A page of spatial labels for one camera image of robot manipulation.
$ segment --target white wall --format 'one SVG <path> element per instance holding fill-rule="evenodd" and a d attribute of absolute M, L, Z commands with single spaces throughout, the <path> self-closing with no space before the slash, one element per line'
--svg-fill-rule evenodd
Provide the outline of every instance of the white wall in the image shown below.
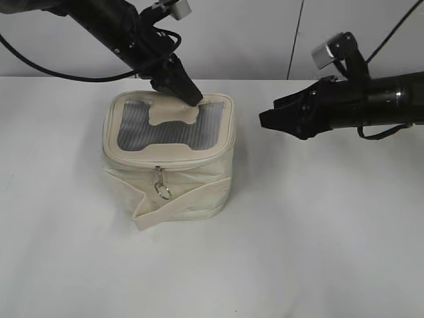
<path fill-rule="evenodd" d="M 154 0 L 131 0 L 139 11 Z M 299 0 L 191 0 L 193 13 L 158 25 L 180 33 L 177 54 L 193 78 L 279 79 L 286 76 Z M 28 58 L 53 70 L 106 76 L 127 67 L 71 18 L 45 12 L 1 16 L 0 30 Z M 38 72 L 0 48 L 0 75 Z"/>
<path fill-rule="evenodd" d="M 131 0 L 139 10 L 154 0 Z M 332 35 L 351 31 L 368 56 L 415 0 L 305 0 L 291 79 L 316 79 L 310 52 Z M 301 0 L 190 0 L 193 13 L 161 27 L 183 36 L 177 53 L 195 79 L 285 79 Z M 424 6 L 371 65 L 372 75 L 424 70 Z M 2 15 L 0 31 L 35 62 L 70 74 L 107 76 L 128 68 L 71 18 L 45 12 Z M 34 76 L 0 47 L 0 76 Z"/>
<path fill-rule="evenodd" d="M 310 52 L 338 32 L 351 31 L 367 58 L 416 0 L 306 0 L 290 78 L 314 80 L 336 74 L 318 71 Z M 416 10 L 370 64 L 372 76 L 424 71 L 424 5 Z"/>

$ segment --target metal ring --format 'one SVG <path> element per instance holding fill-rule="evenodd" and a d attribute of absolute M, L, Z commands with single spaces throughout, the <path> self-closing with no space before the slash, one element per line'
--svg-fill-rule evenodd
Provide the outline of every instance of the metal ring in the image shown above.
<path fill-rule="evenodd" d="M 158 193 L 158 195 L 166 201 L 172 200 L 172 193 L 171 190 L 164 184 L 159 184 L 159 182 L 156 182 L 154 184 L 154 189 Z"/>

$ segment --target zipper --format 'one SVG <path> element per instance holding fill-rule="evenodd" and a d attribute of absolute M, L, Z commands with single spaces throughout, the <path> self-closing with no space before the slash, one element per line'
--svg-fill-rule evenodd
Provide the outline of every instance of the zipper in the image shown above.
<path fill-rule="evenodd" d="M 164 169 L 162 169 L 160 166 L 156 166 L 156 175 L 158 177 L 158 181 L 154 184 L 154 189 L 156 190 L 156 193 L 166 201 L 172 200 L 172 193 L 170 188 L 165 184 L 164 181 Z"/>
<path fill-rule="evenodd" d="M 108 122 L 107 126 L 104 125 L 103 127 L 103 139 L 106 138 L 105 143 L 107 144 L 109 142 L 109 137 L 110 137 L 110 133 L 111 133 L 111 122 L 112 122 L 112 112 L 113 112 L 113 108 L 109 109 L 109 112 L 107 113 L 107 118 L 105 119 L 105 123 Z M 234 113 L 231 113 L 231 118 L 230 121 L 233 121 L 233 116 Z M 220 157 L 221 155 L 223 155 L 224 153 L 226 153 L 228 150 L 230 150 L 232 147 L 234 147 L 234 143 L 235 143 L 235 127 L 234 125 L 231 125 L 230 127 L 230 131 L 229 131 L 229 135 L 228 135 L 228 145 L 226 147 L 224 147 L 223 149 L 221 149 L 220 152 L 200 159 L 200 160 L 192 160 L 192 161 L 182 161 L 182 162 L 164 162 L 160 168 L 166 167 L 167 170 L 169 171 L 179 171 L 179 170 L 183 170 L 183 169 L 192 169 L 192 168 L 196 168 L 197 166 L 202 166 L 204 164 L 208 164 L 209 162 L 215 160 L 216 158 Z M 127 167 L 132 167 L 132 168 L 146 168 L 146 169 L 152 169 L 152 168 L 157 168 L 158 167 L 158 162 L 140 162 L 138 160 L 123 160 L 121 158 L 119 158 L 118 156 L 114 155 L 112 151 L 110 151 L 108 146 L 104 146 L 103 147 L 103 151 L 104 153 L 110 158 L 112 159 L 112 161 L 121 164 L 123 166 L 127 166 Z"/>

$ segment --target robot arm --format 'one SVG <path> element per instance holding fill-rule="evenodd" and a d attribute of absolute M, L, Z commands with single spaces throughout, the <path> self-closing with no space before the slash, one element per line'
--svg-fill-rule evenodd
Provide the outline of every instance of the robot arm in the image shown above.
<path fill-rule="evenodd" d="M 180 20 L 191 10 L 187 0 L 161 0 L 138 14 L 125 0 L 0 0 L 0 12 L 45 10 L 69 15 L 102 42 L 154 89 L 191 106 L 203 98 L 173 53 L 177 34 L 154 27 L 168 15 Z"/>
<path fill-rule="evenodd" d="M 371 79 L 350 32 L 338 34 L 312 55 L 318 68 L 334 63 L 348 80 L 330 76 L 275 100 L 274 109 L 260 114 L 262 127 L 302 140 L 333 129 L 357 127 L 360 137 L 380 140 L 414 124 L 424 125 L 424 72 Z M 375 136 L 364 135 L 363 127 L 378 125 L 398 126 Z"/>

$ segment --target cream bag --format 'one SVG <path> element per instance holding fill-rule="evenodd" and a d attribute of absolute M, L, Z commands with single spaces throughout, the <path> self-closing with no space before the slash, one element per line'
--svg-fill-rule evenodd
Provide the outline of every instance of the cream bag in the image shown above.
<path fill-rule="evenodd" d="M 224 95 L 190 107 L 161 93 L 124 93 L 103 127 L 105 170 L 141 231 L 218 214 L 231 188 L 234 143 L 233 101 Z"/>

